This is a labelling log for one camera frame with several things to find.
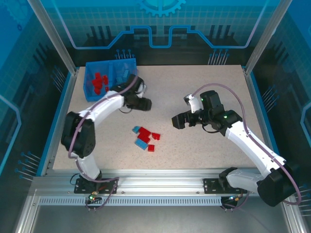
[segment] red cube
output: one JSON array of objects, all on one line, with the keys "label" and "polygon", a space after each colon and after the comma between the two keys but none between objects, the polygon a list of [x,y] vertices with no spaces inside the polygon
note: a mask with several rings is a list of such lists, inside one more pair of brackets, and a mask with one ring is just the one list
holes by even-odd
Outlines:
[{"label": "red cube", "polygon": [[152,138],[155,139],[155,140],[160,140],[160,134],[152,133]]},{"label": "red cube", "polygon": [[154,145],[149,145],[148,146],[148,151],[149,152],[154,152],[155,151],[155,146]]},{"label": "red cube", "polygon": [[103,82],[104,82],[104,85],[108,85],[109,81],[108,81],[107,75],[103,76]]},{"label": "red cube", "polygon": [[101,79],[94,79],[94,80],[92,80],[92,84],[93,84],[93,86],[100,86],[100,85],[102,85],[102,87],[103,87],[103,84],[102,84],[102,80]]},{"label": "red cube", "polygon": [[140,132],[141,134],[145,135],[146,137],[149,137],[150,134],[151,134],[151,132],[149,130],[145,129],[144,127],[140,127],[138,132]]},{"label": "red cube", "polygon": [[101,90],[102,87],[103,87],[103,84],[102,84],[102,83],[96,83],[96,84],[94,85],[94,87],[95,87],[96,89]]},{"label": "red cube", "polygon": [[97,88],[94,89],[94,92],[95,92],[96,95],[100,95],[101,94],[100,89],[97,89]]},{"label": "red cube", "polygon": [[138,137],[141,141],[145,142],[148,144],[148,142],[150,142],[150,138],[148,136],[146,136],[145,134],[140,133],[138,135]]},{"label": "red cube", "polygon": [[101,79],[101,74],[99,72],[95,73],[95,78],[96,79]]}]

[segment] blue plastic container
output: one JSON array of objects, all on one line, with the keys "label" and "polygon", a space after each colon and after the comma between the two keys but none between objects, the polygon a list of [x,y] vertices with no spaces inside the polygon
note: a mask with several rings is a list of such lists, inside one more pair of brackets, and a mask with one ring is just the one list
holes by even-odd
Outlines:
[{"label": "blue plastic container", "polygon": [[106,94],[106,86],[104,84],[100,95],[97,95],[94,92],[92,80],[95,79],[95,73],[97,72],[101,74],[101,77],[103,75],[108,76],[109,84],[107,86],[110,89],[116,84],[126,82],[130,74],[135,74],[137,72],[136,59],[130,58],[100,62],[87,62],[83,90],[88,102],[98,101]]}]

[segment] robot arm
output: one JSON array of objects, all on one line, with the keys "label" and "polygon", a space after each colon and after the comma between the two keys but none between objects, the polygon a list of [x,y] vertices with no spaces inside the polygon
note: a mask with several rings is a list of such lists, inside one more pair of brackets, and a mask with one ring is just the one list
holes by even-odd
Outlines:
[{"label": "robot arm", "polygon": [[[242,118],[234,111],[225,111],[218,94],[215,91],[207,91],[200,95],[203,108],[188,95],[184,100],[191,106],[191,111],[180,113],[172,118],[173,126],[177,129],[185,128],[185,124],[195,126],[211,125],[213,129],[235,143],[256,165],[260,174],[245,172],[235,167],[229,168],[219,175],[219,183],[227,187],[242,188],[258,193],[270,206],[275,206],[295,192],[288,177],[274,162],[278,160],[281,165],[295,178],[297,182],[298,167],[287,163],[284,158],[270,150],[249,129],[249,134],[244,130]],[[266,149],[274,159],[271,159],[249,135]]]},{"label": "robot arm", "polygon": [[61,143],[67,150],[69,150],[77,125],[90,111],[75,139],[71,157],[76,158],[83,174],[91,179],[101,179],[101,172],[96,165],[93,155],[93,150],[96,145],[95,129],[97,126],[100,125],[101,122],[112,112],[123,106],[142,111],[149,111],[151,109],[151,100],[142,97],[146,90],[146,85],[139,77],[136,83],[128,91],[122,95],[115,95],[124,90],[134,78],[135,75],[131,74],[127,83],[112,87],[102,99],[94,103],[89,108],[80,111],[79,113],[70,112],[66,116]]}]

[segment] black cable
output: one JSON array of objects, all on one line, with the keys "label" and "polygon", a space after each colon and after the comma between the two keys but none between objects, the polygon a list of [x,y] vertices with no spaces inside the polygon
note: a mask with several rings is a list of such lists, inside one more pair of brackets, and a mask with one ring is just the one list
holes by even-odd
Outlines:
[{"label": "black cable", "polygon": [[70,178],[70,181],[69,181],[70,184],[75,185],[74,183],[71,183],[71,181],[72,181],[73,177],[75,177],[76,175],[79,175],[79,173],[74,174],[74,175]]},{"label": "black cable", "polygon": [[133,109],[131,108],[131,109],[130,109],[130,111],[128,111],[128,112],[124,112],[124,111],[122,111],[122,110],[119,108],[119,111],[120,111],[120,112],[122,112],[122,113],[124,113],[124,114],[128,114],[128,113],[130,113],[132,110],[133,110]]},{"label": "black cable", "polygon": [[204,128],[204,125],[202,125],[202,129],[207,132],[207,133],[218,133],[219,131],[216,130],[216,131],[207,131],[205,128]]}]

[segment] blue trim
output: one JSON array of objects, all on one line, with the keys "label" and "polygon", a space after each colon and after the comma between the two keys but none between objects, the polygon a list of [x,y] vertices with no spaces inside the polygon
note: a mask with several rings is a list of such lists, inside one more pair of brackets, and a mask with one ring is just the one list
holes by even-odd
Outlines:
[{"label": "blue trim", "polygon": [[309,146],[311,147],[311,138],[310,138],[310,135],[309,135],[309,132],[307,130],[307,127],[305,125],[305,117],[306,117],[306,112],[308,109],[311,108],[311,101],[308,102],[302,109],[302,113],[301,113],[301,119],[300,119],[300,125],[302,127],[302,130],[303,130],[303,133],[305,134],[306,136],[306,139],[309,143]]},{"label": "blue trim", "polygon": [[19,110],[18,110],[18,108],[17,108],[14,104],[12,104],[10,101],[8,101],[8,100],[7,100],[5,97],[3,97],[2,95],[0,95],[0,100],[2,100],[4,103],[6,103],[6,104],[9,106],[9,108],[11,108],[11,109],[16,113],[16,118],[17,118],[17,126],[16,126],[16,129],[15,129],[15,131],[14,131],[14,134],[13,134],[13,136],[12,136],[12,139],[11,139],[11,141],[10,141],[10,144],[9,144],[8,148],[6,149],[6,152],[5,152],[5,154],[4,154],[3,160],[2,160],[1,165],[0,165],[0,176],[1,176],[1,173],[2,173],[2,171],[3,171],[3,169],[4,169],[4,166],[5,166],[5,164],[6,164],[6,161],[7,161],[8,157],[9,157],[9,154],[10,154],[10,152],[11,152],[11,149],[12,149],[12,147],[13,147],[13,145],[14,145],[15,139],[16,139],[17,134],[18,134],[18,132],[19,132],[19,129],[20,129],[20,127],[21,127],[21,118],[20,118]]},{"label": "blue trim", "polygon": [[52,136],[53,136],[54,131],[55,131],[55,127],[56,127],[56,123],[57,123],[57,120],[58,120],[58,117],[59,117],[60,109],[61,109],[61,107],[63,105],[63,101],[64,101],[65,94],[66,94],[66,91],[67,91],[67,88],[68,88],[70,77],[71,77],[71,74],[68,73],[66,81],[65,81],[65,85],[64,85],[64,88],[63,88],[63,91],[62,91],[62,94],[60,96],[60,99],[59,99],[59,102],[58,102],[58,105],[57,105],[57,109],[56,109],[56,112],[55,112],[55,115],[54,115],[54,119],[53,119],[53,122],[52,122],[52,125],[51,125],[51,129],[50,129],[50,132],[49,132],[49,135],[48,135],[48,139],[47,139],[47,142],[45,144],[45,147],[44,147],[44,150],[43,150],[43,153],[42,153],[42,157],[41,157],[41,160],[40,160],[40,163],[39,163],[39,167],[38,167],[36,176],[40,176],[40,174],[41,174],[41,172],[43,170],[43,167],[44,167],[45,160],[47,159],[48,150],[49,150],[50,145],[51,145]]},{"label": "blue trim", "polygon": [[261,95],[260,95],[260,92],[259,92],[259,88],[258,88],[256,79],[255,79],[254,73],[251,72],[250,76],[251,76],[251,79],[252,79],[252,82],[253,82],[253,85],[254,85],[254,89],[255,89],[257,98],[258,98],[260,109],[261,109],[261,112],[262,112],[262,115],[263,115],[263,120],[264,120],[264,123],[266,124],[267,130],[268,130],[268,134],[269,134],[269,137],[270,137],[270,140],[271,140],[273,151],[275,153],[279,154],[279,151],[278,151],[278,148],[277,148],[277,145],[276,145],[276,140],[274,138],[274,135],[273,135],[273,132],[272,132],[272,129],[271,129],[271,125],[270,125],[270,121],[269,121],[267,112],[266,112],[266,110],[264,108],[264,105],[263,105],[263,101],[262,101],[262,98],[261,98]]}]

